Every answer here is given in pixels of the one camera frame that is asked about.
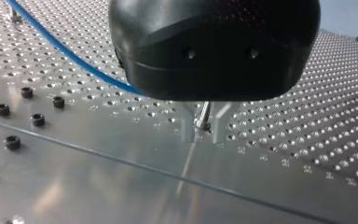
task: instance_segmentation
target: black robot housing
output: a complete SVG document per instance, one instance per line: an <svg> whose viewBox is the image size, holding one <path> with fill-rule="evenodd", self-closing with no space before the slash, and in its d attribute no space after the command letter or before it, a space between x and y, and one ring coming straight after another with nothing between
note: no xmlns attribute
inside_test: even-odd
<svg viewBox="0 0 358 224"><path fill-rule="evenodd" d="M318 0L112 0L109 26L130 84L177 101L264 100L310 56Z"/></svg>

